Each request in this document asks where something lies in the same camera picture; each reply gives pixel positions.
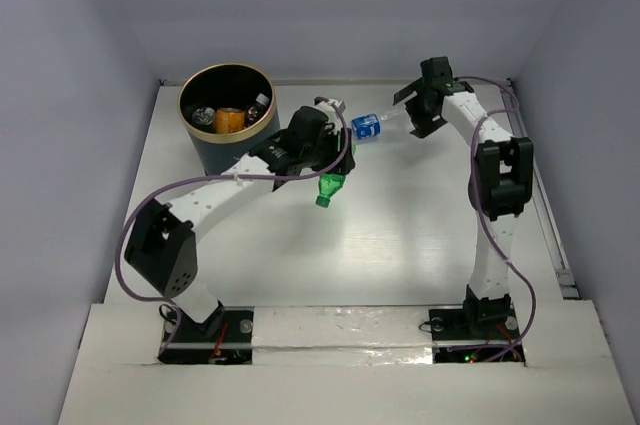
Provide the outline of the clear bottle white cap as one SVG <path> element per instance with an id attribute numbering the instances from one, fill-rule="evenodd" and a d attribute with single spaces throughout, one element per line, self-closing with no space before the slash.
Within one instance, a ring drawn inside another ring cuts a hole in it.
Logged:
<path id="1" fill-rule="evenodd" d="M 191 123 L 197 128 L 210 127 L 215 122 L 216 110 L 203 106 L 194 110 L 191 115 Z"/>

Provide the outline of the blue label water bottle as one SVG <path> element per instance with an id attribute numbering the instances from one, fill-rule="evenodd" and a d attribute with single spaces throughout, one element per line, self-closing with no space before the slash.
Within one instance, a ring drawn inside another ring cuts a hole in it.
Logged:
<path id="1" fill-rule="evenodd" d="M 380 113 L 369 113 L 351 120 L 352 139 L 356 143 L 394 143 L 406 134 L 408 116 L 395 107 Z"/>

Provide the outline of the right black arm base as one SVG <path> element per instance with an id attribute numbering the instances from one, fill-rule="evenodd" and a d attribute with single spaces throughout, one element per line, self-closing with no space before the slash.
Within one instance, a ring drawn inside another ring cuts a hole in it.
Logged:
<path id="1" fill-rule="evenodd" d="M 467 286 L 461 305 L 430 309 L 419 328 L 431 334 L 436 342 L 435 359 L 443 363 L 473 364 L 488 361 L 494 354 L 500 354 L 496 358 L 500 362 L 524 361 L 521 345 L 504 353 L 520 335 L 508 292 L 487 298 Z"/>

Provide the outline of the clear crushed bottle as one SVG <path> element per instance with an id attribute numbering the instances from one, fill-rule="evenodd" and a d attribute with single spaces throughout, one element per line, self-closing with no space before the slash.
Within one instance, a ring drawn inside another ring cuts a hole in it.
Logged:
<path id="1" fill-rule="evenodd" d="M 250 105 L 245 114 L 245 126 L 249 127 L 258 122 L 270 106 L 270 98 L 262 93 L 258 94 L 254 103 Z"/>

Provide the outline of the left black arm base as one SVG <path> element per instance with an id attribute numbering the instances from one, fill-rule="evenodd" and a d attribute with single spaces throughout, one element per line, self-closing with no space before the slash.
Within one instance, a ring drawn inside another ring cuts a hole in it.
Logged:
<path id="1" fill-rule="evenodd" d="M 207 337 L 186 314 L 177 326 L 177 312 L 161 304 L 164 323 L 158 360 L 167 365 L 250 365 L 254 311 L 253 307 L 226 308 Z"/>

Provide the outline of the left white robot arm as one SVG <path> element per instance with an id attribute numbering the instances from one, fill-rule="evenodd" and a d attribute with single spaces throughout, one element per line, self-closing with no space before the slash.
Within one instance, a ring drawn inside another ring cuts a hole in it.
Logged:
<path id="1" fill-rule="evenodd" d="M 355 166 L 351 131 L 341 100 L 317 98 L 289 125 L 257 143 L 221 175 L 197 179 L 197 189 L 166 203 L 144 200 L 128 225 L 125 261 L 173 304 L 177 322 L 209 340 L 222 326 L 224 307 L 198 277 L 197 245 L 219 222 L 292 181 L 347 176 Z"/>

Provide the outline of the small orange bottle barcode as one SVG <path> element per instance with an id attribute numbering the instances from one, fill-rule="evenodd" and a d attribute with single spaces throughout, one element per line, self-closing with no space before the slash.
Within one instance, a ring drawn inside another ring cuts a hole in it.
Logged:
<path id="1" fill-rule="evenodd" d="M 241 132 L 245 128 L 245 111 L 237 108 L 218 108 L 214 119 L 216 134 Z"/>

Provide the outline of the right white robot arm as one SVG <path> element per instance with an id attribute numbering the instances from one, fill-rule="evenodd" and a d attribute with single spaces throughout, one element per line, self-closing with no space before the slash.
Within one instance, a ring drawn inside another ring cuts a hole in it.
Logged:
<path id="1" fill-rule="evenodd" d="M 458 308 L 430 311 L 435 339 L 485 340 L 511 312 L 508 260 L 518 218 L 533 192 L 534 145 L 502 127 L 472 86 L 456 78 L 448 58 L 420 64 L 421 76 L 394 95 L 425 138 L 451 125 L 470 148 L 468 195 L 478 219 L 473 271 Z"/>

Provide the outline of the green plastic bottle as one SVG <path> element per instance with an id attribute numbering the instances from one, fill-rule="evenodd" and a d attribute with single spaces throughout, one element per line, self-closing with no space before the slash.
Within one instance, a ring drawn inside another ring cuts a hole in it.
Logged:
<path id="1" fill-rule="evenodd" d="M 355 146 L 350 145 L 343 159 L 328 173 L 320 176 L 318 181 L 318 195 L 315 204 L 322 208 L 328 208 L 331 199 L 343 188 L 346 177 L 355 168 Z"/>

